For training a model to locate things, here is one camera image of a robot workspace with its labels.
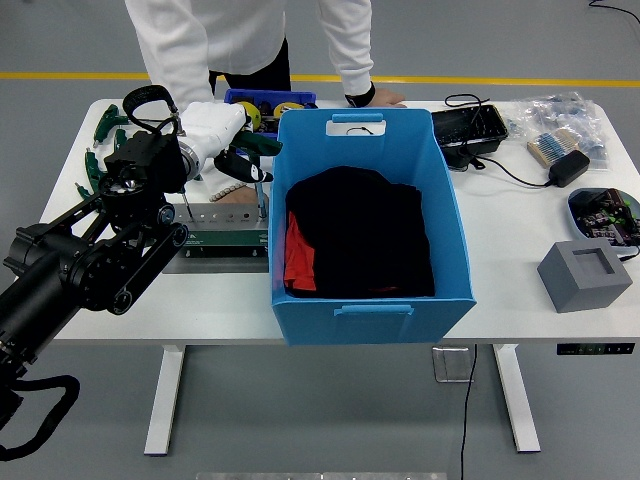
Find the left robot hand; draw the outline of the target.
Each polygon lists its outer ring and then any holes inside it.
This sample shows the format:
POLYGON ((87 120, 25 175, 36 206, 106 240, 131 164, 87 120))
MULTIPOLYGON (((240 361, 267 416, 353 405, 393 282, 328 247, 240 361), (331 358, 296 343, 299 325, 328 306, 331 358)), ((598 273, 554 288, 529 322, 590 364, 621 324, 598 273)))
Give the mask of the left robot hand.
POLYGON ((196 178, 211 158, 220 172, 241 182, 273 180, 260 167, 260 158, 276 156, 282 144, 251 132, 242 105, 193 102, 181 115, 181 127, 178 143, 187 179, 196 178))

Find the person's right hand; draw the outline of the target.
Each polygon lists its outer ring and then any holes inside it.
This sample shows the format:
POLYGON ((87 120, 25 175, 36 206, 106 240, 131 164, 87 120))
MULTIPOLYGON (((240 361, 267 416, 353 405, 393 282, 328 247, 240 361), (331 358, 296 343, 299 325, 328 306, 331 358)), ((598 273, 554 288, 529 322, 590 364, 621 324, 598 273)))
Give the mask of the person's right hand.
POLYGON ((257 204, 258 196, 253 187, 242 186, 230 191, 219 200, 219 203, 225 204, 257 204))

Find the person's left hand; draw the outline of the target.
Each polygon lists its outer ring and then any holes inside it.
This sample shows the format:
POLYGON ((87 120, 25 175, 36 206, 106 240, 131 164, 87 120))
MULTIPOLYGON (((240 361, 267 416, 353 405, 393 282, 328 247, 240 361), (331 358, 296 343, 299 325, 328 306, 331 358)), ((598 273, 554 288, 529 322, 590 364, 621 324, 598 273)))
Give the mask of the person's left hand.
POLYGON ((405 97, 402 94, 386 88, 381 88, 376 90, 369 106, 405 108, 406 105, 404 104, 404 101, 405 97))

